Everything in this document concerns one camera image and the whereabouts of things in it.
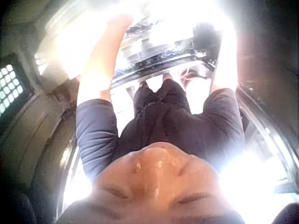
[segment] person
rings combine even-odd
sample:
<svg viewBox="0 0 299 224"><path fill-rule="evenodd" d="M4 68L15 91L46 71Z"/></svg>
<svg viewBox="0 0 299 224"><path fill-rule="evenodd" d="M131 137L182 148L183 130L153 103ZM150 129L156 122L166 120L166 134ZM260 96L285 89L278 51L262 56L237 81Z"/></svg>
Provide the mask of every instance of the person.
<svg viewBox="0 0 299 224"><path fill-rule="evenodd" d="M202 114L191 114L185 91L165 75L156 93L145 84L138 89L135 118L118 137L110 89L131 23L128 15L109 22L81 77L77 139L93 189L57 223L244 223L218 177L244 144L235 96L235 33L223 36Z"/></svg>

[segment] dark pants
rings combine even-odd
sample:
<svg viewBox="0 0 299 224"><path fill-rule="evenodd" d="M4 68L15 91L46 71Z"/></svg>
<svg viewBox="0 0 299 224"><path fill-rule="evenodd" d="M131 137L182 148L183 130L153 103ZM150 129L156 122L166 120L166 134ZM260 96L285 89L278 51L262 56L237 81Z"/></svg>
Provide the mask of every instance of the dark pants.
<svg viewBox="0 0 299 224"><path fill-rule="evenodd" d="M153 92L149 87L140 87L134 96L135 117L148 105L155 103L168 103L178 105L190 112L186 92L182 87L171 79L166 79L157 92Z"/></svg>

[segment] nose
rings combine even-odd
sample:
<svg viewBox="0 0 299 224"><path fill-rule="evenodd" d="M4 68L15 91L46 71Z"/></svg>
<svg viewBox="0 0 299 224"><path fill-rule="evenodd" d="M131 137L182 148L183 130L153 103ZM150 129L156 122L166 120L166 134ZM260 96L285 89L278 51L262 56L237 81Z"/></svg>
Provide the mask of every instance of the nose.
<svg viewBox="0 0 299 224"><path fill-rule="evenodd" d="M144 196L155 207L168 206L173 193L178 190L178 174L183 166L182 159L162 147L148 148L137 162L142 177Z"/></svg>

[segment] eye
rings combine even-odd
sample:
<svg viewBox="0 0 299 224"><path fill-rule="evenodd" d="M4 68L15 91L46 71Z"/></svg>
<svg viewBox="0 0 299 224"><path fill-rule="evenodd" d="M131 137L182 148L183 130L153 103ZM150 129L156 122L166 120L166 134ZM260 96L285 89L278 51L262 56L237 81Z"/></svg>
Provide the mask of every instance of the eye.
<svg viewBox="0 0 299 224"><path fill-rule="evenodd" d="M110 186L107 186L107 187L103 187L102 189L104 191L116 196L116 197L121 198L121 199L128 199L129 198L128 194L126 194L126 192L123 189L119 188L119 187L110 185Z"/></svg>
<svg viewBox="0 0 299 224"><path fill-rule="evenodd" d="M205 193L196 193L187 197L184 197L183 199L179 199L178 200L178 204L188 204L197 200L201 200L204 198L208 198L208 197L213 197L210 194L205 194Z"/></svg>

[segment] window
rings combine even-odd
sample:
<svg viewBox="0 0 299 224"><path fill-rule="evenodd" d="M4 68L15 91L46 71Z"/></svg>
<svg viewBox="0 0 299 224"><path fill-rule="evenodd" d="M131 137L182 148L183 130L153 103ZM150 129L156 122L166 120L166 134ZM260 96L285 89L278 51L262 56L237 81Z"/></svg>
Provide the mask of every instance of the window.
<svg viewBox="0 0 299 224"><path fill-rule="evenodd" d="M32 88L15 55L1 59L0 134L33 95Z"/></svg>

